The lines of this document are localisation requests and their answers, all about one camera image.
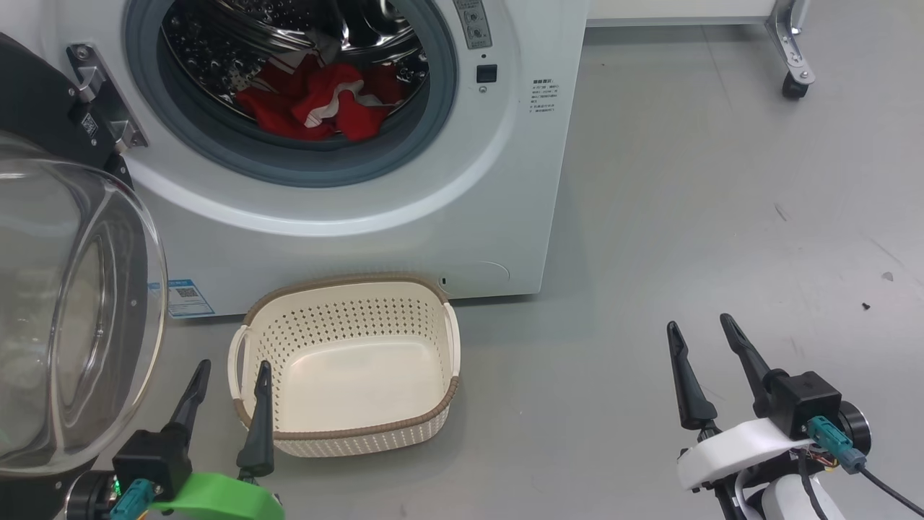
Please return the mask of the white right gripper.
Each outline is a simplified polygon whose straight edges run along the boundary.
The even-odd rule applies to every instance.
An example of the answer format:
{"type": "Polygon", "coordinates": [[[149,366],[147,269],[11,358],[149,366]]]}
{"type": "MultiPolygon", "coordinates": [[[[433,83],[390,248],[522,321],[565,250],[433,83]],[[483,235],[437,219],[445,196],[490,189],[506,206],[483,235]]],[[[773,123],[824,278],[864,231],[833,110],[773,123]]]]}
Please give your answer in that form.
{"type": "MultiPolygon", "coordinates": [[[[764,377],[771,368],[729,313],[720,315],[720,325],[730,349],[741,362],[754,398],[752,409],[759,419],[742,422],[706,438],[680,455],[676,471],[683,490],[693,490],[706,482],[722,480],[783,452],[813,443],[811,438],[792,440],[771,419],[765,418],[771,412],[771,398],[764,385],[764,377]]],[[[669,322],[666,332],[681,427],[689,430],[714,429],[718,412],[697,381],[689,363],[689,346],[679,325],[675,321],[669,322]]]]}

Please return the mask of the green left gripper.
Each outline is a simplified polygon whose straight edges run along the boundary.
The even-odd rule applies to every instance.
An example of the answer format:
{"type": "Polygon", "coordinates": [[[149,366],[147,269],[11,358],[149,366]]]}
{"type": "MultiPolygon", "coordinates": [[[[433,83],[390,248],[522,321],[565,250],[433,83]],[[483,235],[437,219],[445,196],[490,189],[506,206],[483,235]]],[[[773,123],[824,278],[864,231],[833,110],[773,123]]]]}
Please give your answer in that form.
{"type": "MultiPolygon", "coordinates": [[[[176,405],[169,429],[192,434],[204,401],[212,362],[201,360],[176,405]]],[[[237,455],[238,480],[219,473],[194,473],[171,500],[156,500],[150,511],[172,511],[189,520],[286,520],[280,500],[251,481],[274,473],[273,369],[263,361],[254,387],[256,399],[248,437],[237,455]]]]}

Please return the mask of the round black glass washer door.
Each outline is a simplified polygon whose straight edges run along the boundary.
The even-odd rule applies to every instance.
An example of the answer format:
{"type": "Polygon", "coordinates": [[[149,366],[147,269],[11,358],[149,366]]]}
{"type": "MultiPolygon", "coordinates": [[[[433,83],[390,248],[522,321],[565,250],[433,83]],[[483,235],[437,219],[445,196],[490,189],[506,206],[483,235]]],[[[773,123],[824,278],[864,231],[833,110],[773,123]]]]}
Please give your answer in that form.
{"type": "Polygon", "coordinates": [[[164,279],[105,112],[0,32],[0,520],[55,520],[126,428],[164,279]]]}

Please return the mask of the red and white garment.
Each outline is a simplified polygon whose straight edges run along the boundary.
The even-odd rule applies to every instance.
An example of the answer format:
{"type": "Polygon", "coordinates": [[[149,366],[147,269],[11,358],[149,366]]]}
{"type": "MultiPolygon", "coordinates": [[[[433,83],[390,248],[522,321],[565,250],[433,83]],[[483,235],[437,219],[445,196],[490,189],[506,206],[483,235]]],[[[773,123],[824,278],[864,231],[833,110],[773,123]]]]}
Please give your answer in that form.
{"type": "Polygon", "coordinates": [[[340,133],[362,142],[379,135],[406,96],[393,65],[359,69],[296,51],[269,57],[235,102],[279,137],[319,142],[340,133]]]}

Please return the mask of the cream perforated laundry basket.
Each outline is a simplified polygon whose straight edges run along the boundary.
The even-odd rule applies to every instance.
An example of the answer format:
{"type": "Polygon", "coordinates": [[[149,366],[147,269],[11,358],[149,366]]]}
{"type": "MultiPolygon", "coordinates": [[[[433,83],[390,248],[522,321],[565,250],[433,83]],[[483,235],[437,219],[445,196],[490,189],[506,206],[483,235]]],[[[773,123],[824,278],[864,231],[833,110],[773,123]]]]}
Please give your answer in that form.
{"type": "Polygon", "coordinates": [[[460,382],[448,296],[407,273],[274,290],[245,314],[227,353],[235,411],[250,428],[262,362],[271,366],[274,447],[291,456],[375,454],[428,441],[460,382]]]}

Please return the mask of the white filter access cover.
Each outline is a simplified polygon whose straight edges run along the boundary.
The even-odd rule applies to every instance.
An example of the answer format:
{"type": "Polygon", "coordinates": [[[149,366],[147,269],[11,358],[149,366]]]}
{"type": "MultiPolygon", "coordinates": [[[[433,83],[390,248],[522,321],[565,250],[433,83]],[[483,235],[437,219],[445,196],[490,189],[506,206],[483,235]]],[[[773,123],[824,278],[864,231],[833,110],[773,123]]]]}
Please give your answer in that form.
{"type": "Polygon", "coordinates": [[[494,262],[466,262],[449,266],[440,280],[443,290],[453,297],[479,298],[499,295],[510,273],[494,262]]]}

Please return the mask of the grey rubber door gasket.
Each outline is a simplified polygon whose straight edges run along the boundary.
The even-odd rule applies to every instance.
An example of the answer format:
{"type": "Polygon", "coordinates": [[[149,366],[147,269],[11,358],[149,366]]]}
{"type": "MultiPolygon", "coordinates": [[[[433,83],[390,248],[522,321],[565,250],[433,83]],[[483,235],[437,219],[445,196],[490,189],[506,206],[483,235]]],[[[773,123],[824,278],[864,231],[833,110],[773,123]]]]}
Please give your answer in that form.
{"type": "Polygon", "coordinates": [[[126,62],[149,107],[176,138],[226,168],[256,180],[320,189],[389,174],[419,157],[450,118],[459,86],[456,43],[436,0],[389,0],[411,23],[429,65],[422,93],[384,123],[380,137],[320,144],[274,137],[201,91],[175,62],[162,21],[175,0],[129,0],[126,62]]]}

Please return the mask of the white front-load washing machine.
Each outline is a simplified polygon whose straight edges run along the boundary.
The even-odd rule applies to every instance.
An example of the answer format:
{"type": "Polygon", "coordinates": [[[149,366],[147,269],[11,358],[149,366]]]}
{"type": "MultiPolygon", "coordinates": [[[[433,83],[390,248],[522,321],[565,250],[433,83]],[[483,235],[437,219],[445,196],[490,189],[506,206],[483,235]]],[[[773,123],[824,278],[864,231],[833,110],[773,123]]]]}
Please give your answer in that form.
{"type": "Polygon", "coordinates": [[[256,180],[176,138],[136,86],[126,60],[129,0],[0,0],[0,33],[60,70],[92,44],[148,138],[122,152],[166,253],[167,280],[189,279],[216,316],[261,296],[339,276],[407,273],[441,287],[452,264],[494,262],[499,296],[541,289],[575,80],[592,0],[482,0],[492,47],[468,49],[453,0],[436,0],[456,43],[450,118],[416,159],[350,186],[300,188],[256,180]],[[476,83],[476,66],[498,65],[476,83]],[[531,114],[535,79],[559,85],[554,112],[531,114]]]}

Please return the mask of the metal washing machine door hinge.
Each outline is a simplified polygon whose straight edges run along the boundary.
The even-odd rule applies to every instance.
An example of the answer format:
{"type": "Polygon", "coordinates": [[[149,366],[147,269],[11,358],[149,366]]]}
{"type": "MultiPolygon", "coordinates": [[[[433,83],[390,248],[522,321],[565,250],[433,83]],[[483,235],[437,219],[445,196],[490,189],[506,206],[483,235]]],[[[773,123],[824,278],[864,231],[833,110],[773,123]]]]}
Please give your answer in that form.
{"type": "Polygon", "coordinates": [[[138,147],[148,148],[148,138],[141,124],[124,100],[97,49],[89,43],[74,43],[66,47],[66,56],[79,80],[80,99],[96,110],[96,128],[106,129],[113,138],[115,150],[125,152],[138,147]]]}

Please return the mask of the steel drum with red clothes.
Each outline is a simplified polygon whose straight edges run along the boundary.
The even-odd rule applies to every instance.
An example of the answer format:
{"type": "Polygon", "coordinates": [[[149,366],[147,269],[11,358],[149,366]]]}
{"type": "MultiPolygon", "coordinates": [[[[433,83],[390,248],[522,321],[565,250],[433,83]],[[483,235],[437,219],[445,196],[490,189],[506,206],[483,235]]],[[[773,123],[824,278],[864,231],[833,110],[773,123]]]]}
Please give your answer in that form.
{"type": "Polygon", "coordinates": [[[410,105],[429,83],[423,45],[389,0],[175,0],[161,31],[188,78],[257,127],[235,96],[274,55],[314,51],[329,63],[359,69],[395,66],[407,96],[387,119],[410,105]]]}

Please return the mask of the blue energy label sticker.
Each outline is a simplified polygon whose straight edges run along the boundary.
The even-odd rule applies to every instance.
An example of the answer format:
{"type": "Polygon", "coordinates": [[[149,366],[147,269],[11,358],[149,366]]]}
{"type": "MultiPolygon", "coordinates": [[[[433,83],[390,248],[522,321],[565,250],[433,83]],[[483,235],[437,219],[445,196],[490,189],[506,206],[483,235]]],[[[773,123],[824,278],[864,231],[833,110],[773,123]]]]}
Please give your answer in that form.
{"type": "Polygon", "coordinates": [[[147,286],[155,299],[164,297],[165,315],[172,319],[197,319],[217,315],[191,279],[169,279],[166,289],[164,284],[156,281],[149,281],[147,286]]]}

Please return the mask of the black text warning label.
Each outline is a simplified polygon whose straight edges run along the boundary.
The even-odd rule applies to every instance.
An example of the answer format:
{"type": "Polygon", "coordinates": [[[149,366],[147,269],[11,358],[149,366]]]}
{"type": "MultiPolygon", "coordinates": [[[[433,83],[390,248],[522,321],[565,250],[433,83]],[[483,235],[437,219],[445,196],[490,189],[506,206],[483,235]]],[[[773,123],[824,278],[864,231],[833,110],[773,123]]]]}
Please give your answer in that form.
{"type": "Polygon", "coordinates": [[[559,98],[559,85],[553,79],[535,79],[529,95],[529,112],[545,114],[554,112],[559,98]]]}

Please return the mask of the silver metal furniture leg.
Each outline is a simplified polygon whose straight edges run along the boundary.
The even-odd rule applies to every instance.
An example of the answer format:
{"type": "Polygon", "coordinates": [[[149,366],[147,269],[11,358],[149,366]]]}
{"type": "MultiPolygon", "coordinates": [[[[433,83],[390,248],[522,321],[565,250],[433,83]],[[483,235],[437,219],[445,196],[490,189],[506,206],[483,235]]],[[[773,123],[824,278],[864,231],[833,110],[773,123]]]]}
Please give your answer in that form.
{"type": "Polygon", "coordinates": [[[775,0],[764,23],[773,45],[788,66],[788,76],[796,85],[805,87],[812,85],[816,78],[799,49],[796,36],[803,32],[809,6],[811,0],[775,0]]]}

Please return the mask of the grey instruction sticker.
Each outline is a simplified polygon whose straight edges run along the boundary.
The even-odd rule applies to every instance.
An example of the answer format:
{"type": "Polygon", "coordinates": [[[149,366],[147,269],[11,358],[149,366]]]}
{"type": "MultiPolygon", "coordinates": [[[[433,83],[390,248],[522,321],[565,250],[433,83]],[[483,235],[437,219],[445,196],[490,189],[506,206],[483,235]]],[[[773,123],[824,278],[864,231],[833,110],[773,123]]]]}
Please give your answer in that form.
{"type": "Polygon", "coordinates": [[[468,49],[492,47],[492,34],[482,0],[453,0],[468,49]]]}

